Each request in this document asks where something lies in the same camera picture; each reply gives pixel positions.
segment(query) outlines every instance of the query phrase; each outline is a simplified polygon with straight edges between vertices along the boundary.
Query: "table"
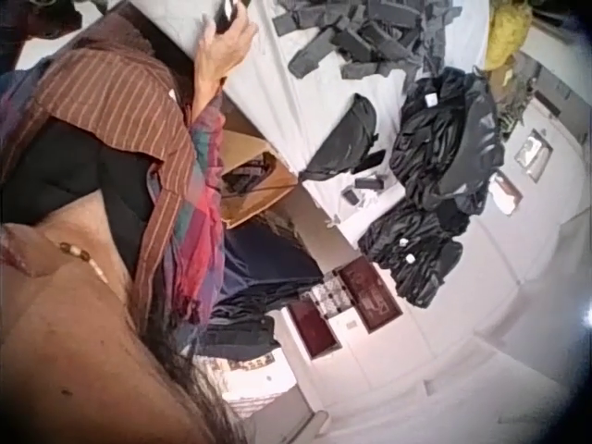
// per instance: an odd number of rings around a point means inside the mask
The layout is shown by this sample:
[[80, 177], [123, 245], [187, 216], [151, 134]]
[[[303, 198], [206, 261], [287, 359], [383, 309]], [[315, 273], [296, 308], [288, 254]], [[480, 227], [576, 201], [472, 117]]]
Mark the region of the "table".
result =
[[[212, 17], [220, 0], [131, 0], [187, 55], [193, 56], [203, 28], [203, 16]], [[462, 6], [459, 18], [446, 29], [446, 64], [464, 70], [483, 67], [489, 25], [488, 0], [455, 0]], [[373, 103], [379, 134], [374, 150], [390, 150], [400, 125], [404, 102], [402, 71], [387, 78], [342, 80], [342, 58], [331, 54], [320, 68], [302, 80], [288, 72], [288, 62], [317, 30], [296, 31], [276, 36], [272, 18], [283, 12], [275, 0], [252, 0], [249, 17], [259, 25], [253, 49], [228, 78], [225, 91], [277, 150], [288, 169], [302, 171], [329, 132], [337, 125], [354, 93]], [[390, 174], [385, 161], [378, 172]], [[306, 181], [303, 186], [345, 238], [355, 245], [367, 227], [389, 210], [403, 195], [395, 184], [362, 208], [354, 208], [341, 192], [353, 183], [353, 176], [341, 174], [325, 182]]]

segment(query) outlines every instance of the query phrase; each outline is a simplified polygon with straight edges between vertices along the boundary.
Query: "yellow bag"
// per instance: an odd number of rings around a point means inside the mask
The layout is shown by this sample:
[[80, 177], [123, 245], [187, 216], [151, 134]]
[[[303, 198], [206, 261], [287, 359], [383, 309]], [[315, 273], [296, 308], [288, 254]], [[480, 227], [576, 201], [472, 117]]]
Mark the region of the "yellow bag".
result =
[[527, 4], [502, 5], [494, 10], [489, 26], [486, 71], [501, 67], [522, 47], [532, 21], [532, 9]]

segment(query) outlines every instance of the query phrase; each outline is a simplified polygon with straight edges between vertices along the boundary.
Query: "hair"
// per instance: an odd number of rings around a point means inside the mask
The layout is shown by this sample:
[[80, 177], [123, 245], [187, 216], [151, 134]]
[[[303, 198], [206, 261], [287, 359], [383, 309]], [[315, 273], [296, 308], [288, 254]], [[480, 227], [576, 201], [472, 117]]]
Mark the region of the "hair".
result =
[[[154, 296], [158, 295], [158, 287], [164, 287], [158, 285], [158, 280], [157, 278], [154, 282]], [[173, 332], [179, 320], [174, 315], [166, 315], [164, 300], [164, 297], [153, 297], [142, 342], [168, 376], [189, 395], [202, 415], [205, 432], [210, 438], [208, 444], [247, 444], [240, 418], [222, 398], [204, 364], [195, 364], [193, 361], [197, 342], [193, 342], [187, 356], [181, 356], [177, 352]]]

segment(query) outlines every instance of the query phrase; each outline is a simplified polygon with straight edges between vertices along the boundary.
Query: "brown striped cloth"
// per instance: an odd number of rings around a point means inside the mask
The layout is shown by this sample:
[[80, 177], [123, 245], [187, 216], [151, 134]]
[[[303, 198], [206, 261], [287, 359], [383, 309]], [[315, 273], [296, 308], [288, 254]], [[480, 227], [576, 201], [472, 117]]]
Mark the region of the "brown striped cloth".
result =
[[55, 56], [2, 152], [0, 184], [49, 117], [94, 134], [106, 145], [150, 155], [162, 190], [142, 238], [129, 312], [143, 333], [153, 277], [189, 183], [195, 152], [170, 71], [143, 51], [89, 41]]

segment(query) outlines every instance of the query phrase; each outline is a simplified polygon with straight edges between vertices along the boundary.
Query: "hand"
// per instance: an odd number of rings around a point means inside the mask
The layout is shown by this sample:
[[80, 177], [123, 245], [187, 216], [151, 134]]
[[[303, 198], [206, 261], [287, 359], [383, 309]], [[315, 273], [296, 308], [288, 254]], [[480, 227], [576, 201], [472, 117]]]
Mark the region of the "hand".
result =
[[236, 18], [224, 34], [216, 34], [215, 23], [208, 19], [195, 55], [195, 116], [217, 94], [220, 82], [247, 56], [257, 31], [257, 25], [249, 21], [247, 8], [241, 1], [237, 4]]

